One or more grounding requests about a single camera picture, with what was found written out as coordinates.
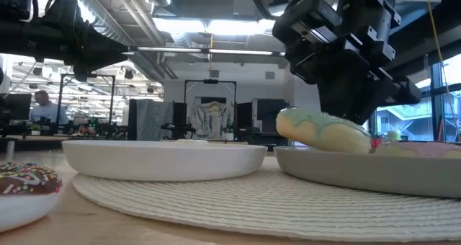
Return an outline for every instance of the woven placemat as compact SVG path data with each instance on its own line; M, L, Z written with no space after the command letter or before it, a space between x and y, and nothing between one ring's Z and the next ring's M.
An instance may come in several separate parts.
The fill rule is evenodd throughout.
M78 174L73 185L122 213L225 231L329 241L461 239L459 200L307 182L283 173L275 158L234 179L130 182Z

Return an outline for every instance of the man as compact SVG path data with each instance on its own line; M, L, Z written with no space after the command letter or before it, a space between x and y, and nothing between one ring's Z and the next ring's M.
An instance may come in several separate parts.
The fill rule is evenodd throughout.
M48 93L44 90L40 90L35 92L35 101L37 101L38 106L34 107L34 109L30 112L29 120L33 122L40 121L41 117L46 117L47 119L51 119L52 123L56 122L56 115L58 114L58 105L53 104L50 101L50 97ZM67 124L69 119L66 115L66 109L61 107L61 116L59 118L59 124Z

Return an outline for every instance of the window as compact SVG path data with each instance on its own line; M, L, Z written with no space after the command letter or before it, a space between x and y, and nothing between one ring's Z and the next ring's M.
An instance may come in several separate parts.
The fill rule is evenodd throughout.
M460 100L461 91L453 91L443 95L443 128L446 141L456 140L456 127L460 130Z
M432 104L429 97L419 104L405 104L377 109L377 134L398 131L409 141L433 141Z
M443 86L447 85L446 81L448 82L448 85L461 83L460 67L461 67L461 54L456 55L455 57L449 58L446 61L444 61L445 75L442 74Z

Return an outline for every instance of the computer monitor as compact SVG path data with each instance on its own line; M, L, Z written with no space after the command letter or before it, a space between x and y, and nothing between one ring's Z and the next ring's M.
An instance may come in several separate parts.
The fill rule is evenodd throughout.
M0 94L0 121L29 120L32 94Z

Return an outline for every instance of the yellow wire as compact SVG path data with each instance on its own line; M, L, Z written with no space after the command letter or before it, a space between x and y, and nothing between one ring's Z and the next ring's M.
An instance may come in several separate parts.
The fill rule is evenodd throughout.
M456 117L455 117L455 109L453 108L453 102L452 102L452 99L449 96L449 87L448 87L447 75L445 74L444 59L442 57L442 52L440 50L439 37L437 36L437 29L435 27L434 15L432 14L431 0L427 0L427 8L429 9L429 16L431 17L432 31L434 32L434 39L435 39L435 44L437 46L437 52L439 54L439 60L440 60L440 63L442 64L442 73L444 75L445 87L446 87L446 90L447 90L447 98L448 98L448 101L449 101L450 109L452 110L453 121L455 123L456 138L459 138L460 137L460 130L458 129L458 121L456 120Z

